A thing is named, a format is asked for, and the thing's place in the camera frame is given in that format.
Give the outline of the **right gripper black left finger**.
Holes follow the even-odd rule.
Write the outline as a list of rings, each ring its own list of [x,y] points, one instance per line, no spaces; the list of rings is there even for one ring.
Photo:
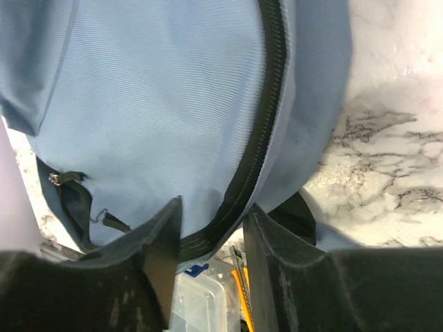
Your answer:
[[[164,331],[179,263],[182,200],[77,261],[1,253],[2,331]]]

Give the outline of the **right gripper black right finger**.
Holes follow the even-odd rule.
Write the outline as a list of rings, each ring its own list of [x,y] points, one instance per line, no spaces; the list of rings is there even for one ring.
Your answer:
[[[441,331],[442,249],[324,252],[259,207],[244,221],[256,331]]]

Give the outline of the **blue student backpack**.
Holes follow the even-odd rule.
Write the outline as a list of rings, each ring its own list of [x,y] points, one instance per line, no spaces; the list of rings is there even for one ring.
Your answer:
[[[2,1],[1,113],[83,250],[180,196],[185,270],[308,181],[351,57],[346,1]]]

